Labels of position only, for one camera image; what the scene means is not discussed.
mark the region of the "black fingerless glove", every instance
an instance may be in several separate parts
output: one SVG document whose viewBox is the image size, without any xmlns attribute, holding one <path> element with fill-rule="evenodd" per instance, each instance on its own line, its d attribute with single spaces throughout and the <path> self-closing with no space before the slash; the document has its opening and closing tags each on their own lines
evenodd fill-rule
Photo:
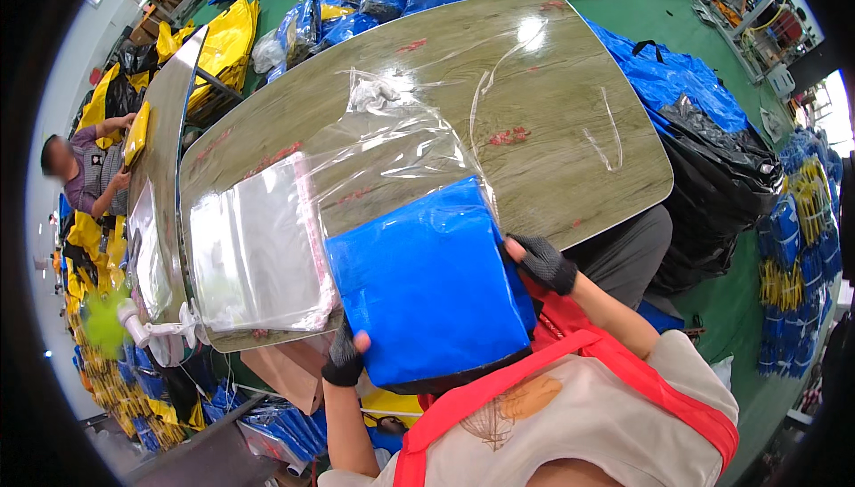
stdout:
<svg viewBox="0 0 855 487">
<path fill-rule="evenodd" d="M 335 332 L 321 375 L 334 386 L 354 387 L 364 367 L 362 354 L 353 346 L 353 332 L 345 320 Z"/>
<path fill-rule="evenodd" d="M 573 291 L 576 273 L 579 269 L 571 260 L 566 260 L 543 236 L 511 235 L 526 249 L 526 256 L 519 263 L 529 278 L 547 289 L 554 290 L 559 296 L 567 296 Z"/>
</svg>

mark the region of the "table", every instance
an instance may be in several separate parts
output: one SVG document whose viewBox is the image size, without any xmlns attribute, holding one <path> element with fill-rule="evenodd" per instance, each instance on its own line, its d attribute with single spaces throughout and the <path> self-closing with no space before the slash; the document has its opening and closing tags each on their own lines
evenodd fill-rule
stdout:
<svg viewBox="0 0 855 487">
<path fill-rule="evenodd" d="M 295 142 L 307 154 L 320 153 L 312 139 L 345 112 L 350 76 L 341 71 L 352 66 L 399 83 L 442 83 L 417 86 L 414 95 L 439 108 L 468 149 L 475 144 L 503 231 L 543 235 L 567 248 L 671 191 L 670 164 L 638 97 L 567 1 L 460 1 L 383 24 L 315 55 L 202 135 L 179 169 L 188 262 L 190 209 Z M 518 128 L 530 133 L 524 142 L 501 143 Z M 228 352 L 299 334 L 208 336 Z"/>
<path fill-rule="evenodd" d="M 207 35 L 208 26 L 205 25 L 181 46 L 145 90 L 144 101 L 151 106 L 149 126 L 145 133 L 145 148 L 132 166 L 128 187 L 128 209 L 132 213 L 146 179 L 151 180 L 154 190 L 158 243 L 172 290 L 172 301 L 163 308 L 156 322 L 158 324 L 178 322 L 178 311 L 187 301 L 176 228 L 175 190 L 187 100 L 196 80 L 196 64 Z"/>
</svg>

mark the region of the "black strap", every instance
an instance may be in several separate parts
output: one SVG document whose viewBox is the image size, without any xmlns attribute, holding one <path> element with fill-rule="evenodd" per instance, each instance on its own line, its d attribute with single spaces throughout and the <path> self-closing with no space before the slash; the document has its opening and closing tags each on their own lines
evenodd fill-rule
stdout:
<svg viewBox="0 0 855 487">
<path fill-rule="evenodd" d="M 638 54 L 641 52 L 642 49 L 647 46 L 647 44 L 652 45 L 656 49 L 656 60 L 661 62 L 662 64 L 665 64 L 665 61 L 662 59 L 662 53 L 659 51 L 659 46 L 657 46 L 656 42 L 653 42 L 652 40 L 645 40 L 644 42 L 638 42 L 637 44 L 635 44 L 635 47 L 633 48 L 633 56 L 638 56 Z"/>
</svg>

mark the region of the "white cloth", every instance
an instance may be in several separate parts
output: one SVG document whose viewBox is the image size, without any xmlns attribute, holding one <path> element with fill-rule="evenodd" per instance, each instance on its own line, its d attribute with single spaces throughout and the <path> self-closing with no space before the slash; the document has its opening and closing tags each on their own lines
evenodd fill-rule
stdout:
<svg viewBox="0 0 855 487">
<path fill-rule="evenodd" d="M 736 424 L 739 407 L 678 331 L 665 332 L 647 362 L 679 392 Z M 623 485 L 711 486 L 721 454 L 677 417 L 617 378 L 600 361 L 568 355 L 527 378 L 427 450 L 425 485 L 522 486 L 547 461 L 585 460 Z M 391 486 L 398 455 L 377 479 L 327 471 L 321 487 Z"/>
</svg>

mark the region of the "gray pants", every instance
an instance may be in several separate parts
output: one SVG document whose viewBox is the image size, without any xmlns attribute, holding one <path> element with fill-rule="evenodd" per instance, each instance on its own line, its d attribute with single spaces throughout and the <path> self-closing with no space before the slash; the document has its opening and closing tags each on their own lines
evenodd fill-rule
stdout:
<svg viewBox="0 0 855 487">
<path fill-rule="evenodd" d="M 636 309 L 671 244 L 671 217 L 662 205 L 563 251 L 614 299 Z"/>
</svg>

